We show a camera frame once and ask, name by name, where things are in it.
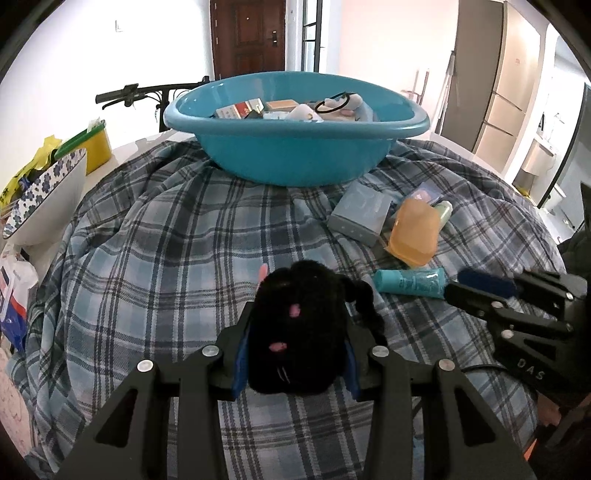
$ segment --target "blue flower pattern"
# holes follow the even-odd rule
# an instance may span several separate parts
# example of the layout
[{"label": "blue flower pattern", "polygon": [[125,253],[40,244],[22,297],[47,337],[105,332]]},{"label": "blue flower pattern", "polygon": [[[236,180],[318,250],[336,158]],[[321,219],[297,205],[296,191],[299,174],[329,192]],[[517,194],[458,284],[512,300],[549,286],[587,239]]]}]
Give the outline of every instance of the blue flower pattern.
[{"label": "blue flower pattern", "polygon": [[86,150],[72,152],[59,159],[53,168],[33,182],[12,209],[2,233],[4,239],[10,238],[19,229],[60,182],[80,163],[84,155],[86,155]]}]

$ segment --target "blue plastic basin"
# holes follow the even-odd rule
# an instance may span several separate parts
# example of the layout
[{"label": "blue plastic basin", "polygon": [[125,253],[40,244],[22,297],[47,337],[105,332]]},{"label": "blue plastic basin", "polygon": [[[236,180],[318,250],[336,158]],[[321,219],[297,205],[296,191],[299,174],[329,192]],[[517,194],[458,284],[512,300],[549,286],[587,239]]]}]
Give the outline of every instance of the blue plastic basin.
[{"label": "blue plastic basin", "polygon": [[[304,103],[356,92],[379,122],[298,122],[210,118],[217,108],[261,98]],[[361,80],[309,72],[265,72],[208,83],[164,112],[170,128],[194,133],[221,168],[259,183],[290,187],[353,180],[374,168],[392,142],[429,128],[429,117],[399,93]]]}]

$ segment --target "silver screw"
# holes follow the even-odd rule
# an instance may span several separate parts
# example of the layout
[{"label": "silver screw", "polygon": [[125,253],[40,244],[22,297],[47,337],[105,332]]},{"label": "silver screw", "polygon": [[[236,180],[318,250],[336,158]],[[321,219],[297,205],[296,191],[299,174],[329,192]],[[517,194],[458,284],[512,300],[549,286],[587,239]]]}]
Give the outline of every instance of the silver screw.
[{"label": "silver screw", "polygon": [[439,360],[439,368],[441,368],[441,370],[444,370],[446,372],[451,372],[451,371],[453,371],[453,369],[455,367],[456,367],[456,364],[447,358],[444,358],[443,360]]},{"label": "silver screw", "polygon": [[154,368],[154,362],[152,360],[142,360],[138,363],[138,370],[142,373],[149,372]]},{"label": "silver screw", "polygon": [[374,356],[380,357],[385,357],[390,354],[390,350],[388,350],[388,347],[382,345],[376,345],[371,349],[371,352]]},{"label": "silver screw", "polygon": [[217,345],[206,345],[203,347],[203,350],[201,350],[201,353],[204,356],[216,356],[219,352],[220,349],[217,347]]}]

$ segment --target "yellow plastic bag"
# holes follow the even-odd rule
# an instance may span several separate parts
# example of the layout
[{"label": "yellow plastic bag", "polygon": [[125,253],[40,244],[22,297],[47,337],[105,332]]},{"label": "yellow plastic bag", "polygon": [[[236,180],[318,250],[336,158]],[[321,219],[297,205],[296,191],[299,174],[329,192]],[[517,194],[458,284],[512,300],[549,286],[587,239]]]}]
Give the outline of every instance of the yellow plastic bag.
[{"label": "yellow plastic bag", "polygon": [[8,205],[12,196],[18,191],[18,180],[28,175],[31,170],[44,170],[51,161],[51,152],[60,145],[61,140],[53,135],[43,141],[43,146],[37,150],[33,159],[10,179],[6,188],[0,193],[0,209]]}]

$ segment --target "teal tube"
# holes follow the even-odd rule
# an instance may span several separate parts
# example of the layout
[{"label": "teal tube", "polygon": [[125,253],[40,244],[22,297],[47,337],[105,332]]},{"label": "teal tube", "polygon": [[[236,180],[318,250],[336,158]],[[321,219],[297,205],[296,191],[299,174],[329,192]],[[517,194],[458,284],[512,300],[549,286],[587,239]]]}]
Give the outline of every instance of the teal tube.
[{"label": "teal tube", "polygon": [[443,298],[447,284],[445,270],[378,270],[373,281],[375,288],[383,293]]}]

